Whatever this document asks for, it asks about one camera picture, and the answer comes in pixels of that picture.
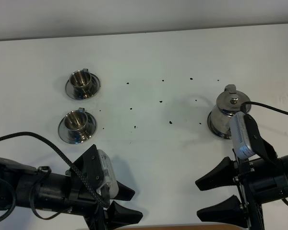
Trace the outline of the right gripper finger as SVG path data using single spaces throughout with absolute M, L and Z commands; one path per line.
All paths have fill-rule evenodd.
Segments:
M 234 186 L 234 161 L 225 157 L 212 171 L 195 181 L 201 191 L 223 186 Z
M 247 228 L 247 220 L 241 209 L 242 203 L 233 195 L 225 201 L 197 211 L 197 217 L 202 222 L 218 222 Z

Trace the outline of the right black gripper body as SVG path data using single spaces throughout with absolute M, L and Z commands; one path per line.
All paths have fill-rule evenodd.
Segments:
M 275 177 L 280 172 L 280 163 L 273 146 L 261 137 L 254 118 L 245 114 L 244 121 L 255 154 L 245 160 L 236 155 L 235 158 L 243 188 L 243 200 L 248 204 L 248 227 L 250 230 L 263 230 L 262 203 L 267 202 L 277 189 Z

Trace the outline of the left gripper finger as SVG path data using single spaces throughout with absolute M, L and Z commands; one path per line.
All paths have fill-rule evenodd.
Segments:
M 106 226 L 108 230 L 137 224 L 143 218 L 142 212 L 123 207 L 115 201 L 111 203 L 106 214 Z
M 122 183 L 115 181 L 109 186 L 109 195 L 110 199 L 130 201 L 135 195 L 135 191 Z

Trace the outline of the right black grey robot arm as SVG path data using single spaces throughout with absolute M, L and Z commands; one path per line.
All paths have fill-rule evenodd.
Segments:
M 201 191 L 236 186 L 239 196 L 197 211 L 202 222 L 219 222 L 263 230 L 262 204 L 282 200 L 288 205 L 288 155 L 278 158 L 249 115 L 237 112 L 229 121 L 235 160 L 225 157 L 195 183 Z

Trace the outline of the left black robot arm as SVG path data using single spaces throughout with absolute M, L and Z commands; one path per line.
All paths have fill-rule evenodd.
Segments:
M 0 211 L 19 206 L 33 212 L 78 215 L 84 217 L 91 230 L 114 230 L 140 222 L 140 211 L 119 204 L 120 200 L 131 200 L 135 192 L 116 180 L 111 160 L 104 151 L 92 145 L 74 165 L 109 208 L 96 202 L 72 169 L 60 175 L 48 166 L 35 168 L 0 158 Z

